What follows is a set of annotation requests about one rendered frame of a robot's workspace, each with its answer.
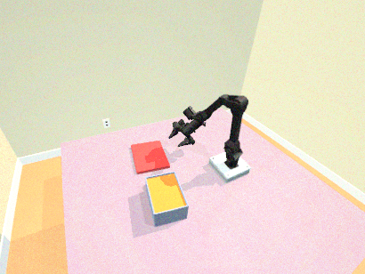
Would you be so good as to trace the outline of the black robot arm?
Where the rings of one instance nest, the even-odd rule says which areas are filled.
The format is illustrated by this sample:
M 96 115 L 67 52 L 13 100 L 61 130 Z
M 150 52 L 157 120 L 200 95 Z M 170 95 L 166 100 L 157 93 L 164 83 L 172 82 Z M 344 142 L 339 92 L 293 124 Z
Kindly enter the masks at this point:
M 189 120 L 193 119 L 191 124 L 198 129 L 202 125 L 206 127 L 206 122 L 204 121 L 208 120 L 222 105 L 231 109 L 232 113 L 230 139 L 224 143 L 224 151 L 227 158 L 224 163 L 232 170 L 239 167 L 239 159 L 243 154 L 240 147 L 239 134 L 243 113 L 248 105 L 248 98 L 245 95 L 224 94 L 202 111 L 196 113 L 192 106 L 189 106 L 183 111 L 183 114 Z

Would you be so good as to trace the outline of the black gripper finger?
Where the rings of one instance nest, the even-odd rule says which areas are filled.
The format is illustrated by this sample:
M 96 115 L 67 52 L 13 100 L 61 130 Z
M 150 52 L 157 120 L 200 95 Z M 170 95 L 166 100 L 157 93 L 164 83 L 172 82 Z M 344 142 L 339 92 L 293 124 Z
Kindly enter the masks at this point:
M 172 137 L 176 136 L 177 134 L 178 134 L 178 132 L 174 129 L 174 126 L 173 126 L 173 131 L 169 135 L 168 139 L 171 139 Z
M 184 145 L 191 145 L 188 141 L 187 141 L 187 139 L 186 139 L 186 137 L 184 138 L 184 140 L 178 145 L 178 147 L 181 147 L 181 146 L 184 146 Z

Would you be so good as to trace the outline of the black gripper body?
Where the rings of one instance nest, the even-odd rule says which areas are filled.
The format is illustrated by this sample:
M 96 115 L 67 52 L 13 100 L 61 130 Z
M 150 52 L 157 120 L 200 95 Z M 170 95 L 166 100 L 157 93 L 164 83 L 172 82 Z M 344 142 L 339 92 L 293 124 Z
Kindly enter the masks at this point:
M 188 122 L 184 128 L 181 128 L 181 126 L 177 122 L 173 122 L 173 126 L 177 132 L 181 132 L 186 137 L 187 141 L 191 145 L 195 144 L 195 141 L 191 137 L 191 134 L 193 132 L 195 133 L 197 129 L 191 123 Z

